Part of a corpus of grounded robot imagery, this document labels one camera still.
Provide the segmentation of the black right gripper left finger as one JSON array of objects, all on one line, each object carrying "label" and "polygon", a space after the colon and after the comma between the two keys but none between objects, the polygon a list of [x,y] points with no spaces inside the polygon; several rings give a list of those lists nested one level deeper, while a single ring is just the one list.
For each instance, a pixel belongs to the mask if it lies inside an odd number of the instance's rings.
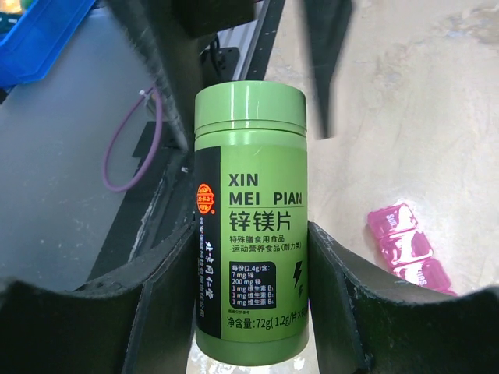
[{"label": "black right gripper left finger", "polygon": [[193,338],[195,230],[76,291],[1,281],[4,373],[184,373]]}]

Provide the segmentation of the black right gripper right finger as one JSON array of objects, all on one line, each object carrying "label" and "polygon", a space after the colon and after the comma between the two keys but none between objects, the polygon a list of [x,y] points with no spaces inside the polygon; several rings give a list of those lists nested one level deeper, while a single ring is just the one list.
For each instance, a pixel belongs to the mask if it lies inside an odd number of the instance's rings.
[{"label": "black right gripper right finger", "polygon": [[308,225],[322,373],[495,373],[498,289],[453,296],[404,281]]}]

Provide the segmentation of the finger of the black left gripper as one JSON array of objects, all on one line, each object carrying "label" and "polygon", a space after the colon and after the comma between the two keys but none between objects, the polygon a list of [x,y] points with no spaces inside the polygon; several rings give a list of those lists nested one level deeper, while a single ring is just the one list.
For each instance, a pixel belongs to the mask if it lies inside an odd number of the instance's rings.
[{"label": "finger of the black left gripper", "polygon": [[201,88],[199,42],[209,1],[107,1],[162,98],[181,150],[194,142],[194,97]]},{"label": "finger of the black left gripper", "polygon": [[305,0],[303,20],[319,114],[319,136],[331,138],[331,82],[353,13],[351,0]]}]

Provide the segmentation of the pink weekly pill organizer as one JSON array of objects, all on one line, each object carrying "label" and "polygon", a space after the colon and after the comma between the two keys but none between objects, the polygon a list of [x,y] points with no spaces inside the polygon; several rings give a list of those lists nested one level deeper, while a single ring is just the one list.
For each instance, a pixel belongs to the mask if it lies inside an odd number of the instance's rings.
[{"label": "pink weekly pill organizer", "polygon": [[451,280],[441,262],[434,257],[434,248],[419,227],[413,209],[398,202],[366,216],[367,227],[377,250],[396,277],[417,286],[455,296]]}]

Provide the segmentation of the green pill bottle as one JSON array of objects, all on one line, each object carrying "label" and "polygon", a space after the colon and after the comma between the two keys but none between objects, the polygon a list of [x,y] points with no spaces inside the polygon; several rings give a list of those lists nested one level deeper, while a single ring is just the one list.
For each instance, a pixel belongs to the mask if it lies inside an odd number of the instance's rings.
[{"label": "green pill bottle", "polygon": [[195,103],[196,343],[231,365],[307,344],[306,98],[268,81],[220,83]]}]

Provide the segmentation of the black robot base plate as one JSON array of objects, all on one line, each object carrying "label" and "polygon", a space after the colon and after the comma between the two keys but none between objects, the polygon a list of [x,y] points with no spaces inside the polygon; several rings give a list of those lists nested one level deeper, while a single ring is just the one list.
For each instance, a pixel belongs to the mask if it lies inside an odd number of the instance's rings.
[{"label": "black robot base plate", "polygon": [[[256,19],[258,1],[209,1],[199,42],[201,88],[232,80],[237,49],[222,48],[218,32]],[[284,4],[270,1],[246,78],[264,78]],[[149,252],[193,219],[193,149],[181,150],[165,122],[159,149],[142,179],[123,194],[118,213],[90,273],[94,280]]]}]

